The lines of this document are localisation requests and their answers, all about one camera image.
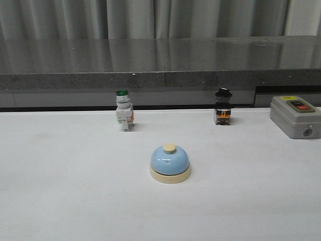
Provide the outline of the blue and cream desk bell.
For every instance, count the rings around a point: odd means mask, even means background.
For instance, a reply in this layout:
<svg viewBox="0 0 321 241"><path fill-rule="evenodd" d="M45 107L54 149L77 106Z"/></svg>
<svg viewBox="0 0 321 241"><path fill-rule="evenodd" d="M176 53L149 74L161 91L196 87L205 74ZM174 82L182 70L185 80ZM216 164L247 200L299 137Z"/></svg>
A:
<svg viewBox="0 0 321 241"><path fill-rule="evenodd" d="M186 151L176 144L167 143L152 154L149 173L160 183L177 184L189 178L191 164Z"/></svg>

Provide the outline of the dark granite counter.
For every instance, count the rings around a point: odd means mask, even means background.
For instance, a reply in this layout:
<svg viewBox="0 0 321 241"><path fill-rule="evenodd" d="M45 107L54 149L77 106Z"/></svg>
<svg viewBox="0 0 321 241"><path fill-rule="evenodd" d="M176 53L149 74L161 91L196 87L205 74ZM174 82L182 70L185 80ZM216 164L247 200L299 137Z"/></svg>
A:
<svg viewBox="0 0 321 241"><path fill-rule="evenodd" d="M1 41L1 109L268 107L278 95L320 105L320 37Z"/></svg>

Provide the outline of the grey curtain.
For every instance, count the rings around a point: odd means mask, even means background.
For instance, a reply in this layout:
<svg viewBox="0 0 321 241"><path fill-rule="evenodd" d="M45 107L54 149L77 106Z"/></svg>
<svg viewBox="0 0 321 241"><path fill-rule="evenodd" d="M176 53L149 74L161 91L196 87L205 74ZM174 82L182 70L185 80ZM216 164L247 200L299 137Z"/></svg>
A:
<svg viewBox="0 0 321 241"><path fill-rule="evenodd" d="M1 39L280 36L289 5L289 1L1 1Z"/></svg>

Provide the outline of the green pushbutton switch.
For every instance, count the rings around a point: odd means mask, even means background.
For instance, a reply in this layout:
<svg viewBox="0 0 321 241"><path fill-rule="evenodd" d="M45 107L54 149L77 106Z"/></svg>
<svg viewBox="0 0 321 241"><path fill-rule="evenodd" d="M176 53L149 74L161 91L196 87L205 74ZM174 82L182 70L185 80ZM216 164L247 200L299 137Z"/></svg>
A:
<svg viewBox="0 0 321 241"><path fill-rule="evenodd" d="M134 121L133 104L126 89L116 91L116 118L123 131L129 131Z"/></svg>

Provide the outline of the black selector switch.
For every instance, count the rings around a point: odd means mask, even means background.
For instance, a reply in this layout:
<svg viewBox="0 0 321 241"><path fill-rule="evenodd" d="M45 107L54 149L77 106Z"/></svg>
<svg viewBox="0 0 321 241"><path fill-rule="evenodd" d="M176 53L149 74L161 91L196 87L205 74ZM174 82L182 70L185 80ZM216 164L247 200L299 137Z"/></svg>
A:
<svg viewBox="0 0 321 241"><path fill-rule="evenodd" d="M229 125L231 117L230 99L232 93L229 89L219 88L215 93L214 121L216 125Z"/></svg>

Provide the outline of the grey start-stop switch box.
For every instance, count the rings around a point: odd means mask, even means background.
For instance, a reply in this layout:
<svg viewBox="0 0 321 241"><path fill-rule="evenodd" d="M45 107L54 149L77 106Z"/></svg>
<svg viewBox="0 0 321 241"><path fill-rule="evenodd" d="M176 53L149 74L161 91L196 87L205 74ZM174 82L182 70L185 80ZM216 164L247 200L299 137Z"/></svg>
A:
<svg viewBox="0 0 321 241"><path fill-rule="evenodd" d="M270 118L292 139L320 138L320 110L299 96L274 96Z"/></svg>

